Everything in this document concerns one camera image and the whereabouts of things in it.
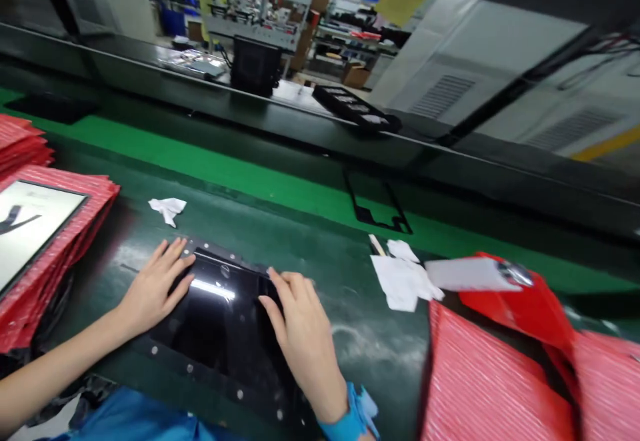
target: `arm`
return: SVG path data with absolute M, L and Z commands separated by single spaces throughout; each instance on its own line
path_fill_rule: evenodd
M 178 238 L 167 249 L 163 241 L 117 308 L 0 380 L 0 439 L 14 433 L 106 354 L 149 330 L 175 308 L 193 280 L 186 276 L 167 296 L 176 276 L 195 261 L 194 256 L 179 259 L 186 242 Z
M 335 357 L 331 323 L 313 282 L 299 273 L 278 274 L 273 268 L 269 276 L 285 317 L 268 296 L 260 296 L 260 302 L 267 310 L 278 344 L 318 421 L 334 424 L 349 411 L 347 383 Z M 358 441 L 375 438 L 367 431 Z

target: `stack of red bags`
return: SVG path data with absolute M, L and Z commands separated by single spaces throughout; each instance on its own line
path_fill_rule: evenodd
M 573 330 L 544 279 L 531 275 L 533 287 L 520 292 L 462 292 L 460 299 L 539 341 L 573 406 L 537 362 L 432 301 L 422 441 L 640 439 L 640 345 Z
M 0 181 L 0 193 L 15 181 L 26 181 L 87 195 L 47 248 L 0 300 L 0 352 L 27 348 L 46 308 L 69 269 L 85 254 L 120 187 L 106 176 L 89 176 L 52 168 L 26 166 Z
M 53 150 L 31 121 L 0 115 L 0 180 L 25 165 L 49 166 Z

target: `dark green workbench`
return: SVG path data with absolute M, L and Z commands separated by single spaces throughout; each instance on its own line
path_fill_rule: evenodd
M 16 96 L 0 91 L 0 102 Z M 607 272 L 415 213 L 407 213 L 414 235 L 371 228 L 355 220 L 343 191 L 101 117 L 87 117 L 70 127 L 42 119 L 34 123 L 48 132 L 57 151 L 56 167 L 106 174 L 122 186 L 105 226 L 75 271 L 69 308 L 50 346 L 115 306 L 134 271 L 162 238 L 206 238 L 251 262 L 298 270 L 317 281 L 335 329 L 341 368 L 348 379 L 366 385 L 378 402 L 378 425 L 385 439 L 415 437 L 428 324 L 424 303 L 412 314 L 387 308 L 369 260 L 368 232 L 382 239 L 403 238 L 423 258 L 426 252 L 446 257 L 494 252 L 541 271 L 552 287 L 566 292 L 635 288 Z M 208 128 L 198 129 L 205 133 Z M 225 135 L 211 127 L 216 129 L 217 135 Z M 163 224 L 147 204 L 151 198 L 165 197 L 188 202 L 177 218 L 178 230 Z M 425 192 L 423 199 L 436 201 L 438 195 Z M 367 204 L 385 210 L 377 203 Z M 549 231 L 541 236 L 549 236 Z M 284 437 L 247 410 L 128 347 L 98 364 L 95 372 L 206 420 L 224 421 L 250 439 Z
M 56 147 L 61 146 L 51 138 Z M 252 262 L 314 278 L 333 323 L 345 377 L 366 385 L 378 401 L 379 425 L 387 439 L 413 437 L 428 338 L 426 305 L 415 314 L 387 308 L 369 259 L 366 232 L 122 156 L 95 149 L 89 153 L 87 148 L 65 141 L 57 166 L 80 173 L 108 173 L 122 191 L 75 272 L 69 308 L 53 333 L 52 344 L 114 307 L 135 276 L 133 270 L 143 266 L 162 238 L 177 234 L 205 238 Z M 187 200 L 187 208 L 177 217 L 178 230 L 163 224 L 161 216 L 149 208 L 147 201 L 154 197 Z M 224 420 L 251 439 L 266 439 L 269 432 L 250 412 L 131 349 L 121 349 L 95 371 L 204 419 Z M 282 436 L 274 432 L 272 437 Z

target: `person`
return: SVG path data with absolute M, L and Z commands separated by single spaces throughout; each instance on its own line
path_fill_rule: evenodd
M 163 241 L 135 277 L 116 308 L 67 342 L 0 380 L 0 438 L 6 439 L 98 360 L 163 320 L 187 294 L 194 279 L 185 276 L 169 294 L 174 280 L 195 262 L 180 258 L 186 239 Z M 331 325 L 313 288 L 299 273 L 269 269 L 284 316 L 268 296 L 259 300 L 298 385 L 330 441 L 371 441 L 377 432 L 361 415 L 353 385 L 338 367 Z M 82 427 L 79 440 L 221 441 L 229 439 L 186 413 L 174 411 L 144 395 L 120 388 Z

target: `blue bin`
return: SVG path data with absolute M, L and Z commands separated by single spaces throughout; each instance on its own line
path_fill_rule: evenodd
M 181 11 L 174 11 L 167 8 L 164 3 L 160 3 L 160 20 L 165 34 L 170 37 L 186 36 L 185 14 Z

